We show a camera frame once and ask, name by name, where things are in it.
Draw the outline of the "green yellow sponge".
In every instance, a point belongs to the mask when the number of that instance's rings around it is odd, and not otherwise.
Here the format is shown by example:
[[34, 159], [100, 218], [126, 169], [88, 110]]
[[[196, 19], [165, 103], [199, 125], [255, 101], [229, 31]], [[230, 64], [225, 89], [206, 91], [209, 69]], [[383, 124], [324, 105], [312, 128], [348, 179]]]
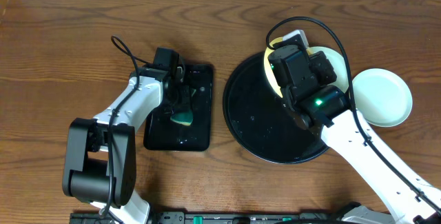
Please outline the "green yellow sponge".
[[190, 111], [186, 113], [179, 113], [174, 114], [172, 111], [172, 115], [170, 116], [170, 120], [174, 123], [184, 125], [184, 126], [190, 126], [194, 120], [194, 114], [192, 110], [192, 97], [195, 93], [194, 89], [189, 88], [190, 90]]

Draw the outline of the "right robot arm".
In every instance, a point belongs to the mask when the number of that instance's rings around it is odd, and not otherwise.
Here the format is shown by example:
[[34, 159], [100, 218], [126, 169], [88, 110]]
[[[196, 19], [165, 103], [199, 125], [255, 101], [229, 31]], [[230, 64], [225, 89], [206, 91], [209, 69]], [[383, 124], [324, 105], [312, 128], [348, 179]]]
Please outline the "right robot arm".
[[271, 42], [267, 80], [296, 125], [343, 157], [379, 196], [394, 223], [439, 223], [440, 190], [414, 172], [355, 107], [351, 71], [302, 42]]

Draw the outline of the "light blue plate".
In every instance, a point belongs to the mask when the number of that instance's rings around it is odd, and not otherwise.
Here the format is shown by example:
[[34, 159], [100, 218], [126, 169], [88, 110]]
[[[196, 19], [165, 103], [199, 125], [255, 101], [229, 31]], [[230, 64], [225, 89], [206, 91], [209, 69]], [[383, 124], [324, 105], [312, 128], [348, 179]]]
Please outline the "light blue plate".
[[397, 74], [372, 68], [359, 73], [352, 83], [356, 107], [368, 123], [390, 128], [409, 117], [413, 97], [409, 86]]

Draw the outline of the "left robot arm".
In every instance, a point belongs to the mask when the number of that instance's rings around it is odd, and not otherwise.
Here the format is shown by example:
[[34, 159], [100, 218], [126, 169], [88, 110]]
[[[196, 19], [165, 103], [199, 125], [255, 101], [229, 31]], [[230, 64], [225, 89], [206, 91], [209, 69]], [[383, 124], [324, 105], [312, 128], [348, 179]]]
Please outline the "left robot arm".
[[135, 136], [164, 100], [177, 96], [185, 65], [136, 68], [116, 100], [91, 119], [69, 126], [62, 190], [66, 196], [100, 209], [100, 218], [117, 223], [146, 223], [150, 204], [134, 189]]

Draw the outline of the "yellow plate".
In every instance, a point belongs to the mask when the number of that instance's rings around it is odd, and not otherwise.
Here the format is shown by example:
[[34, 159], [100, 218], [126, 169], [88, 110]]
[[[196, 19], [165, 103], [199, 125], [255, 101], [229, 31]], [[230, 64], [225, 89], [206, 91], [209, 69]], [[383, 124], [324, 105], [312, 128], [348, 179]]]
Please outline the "yellow plate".
[[[270, 45], [274, 45], [275, 43], [283, 41], [282, 37], [277, 37], [273, 41], [270, 42]], [[309, 47], [306, 47], [306, 51], [308, 55], [312, 55], [312, 50]], [[273, 50], [266, 48], [265, 53], [263, 56], [263, 66], [265, 75], [267, 77], [267, 81], [272, 88], [272, 90], [275, 92], [276, 96], [279, 96], [280, 98], [283, 97], [280, 86], [277, 84], [276, 77], [274, 76], [273, 69], [271, 67], [271, 64], [269, 62], [269, 55], [273, 52]]]

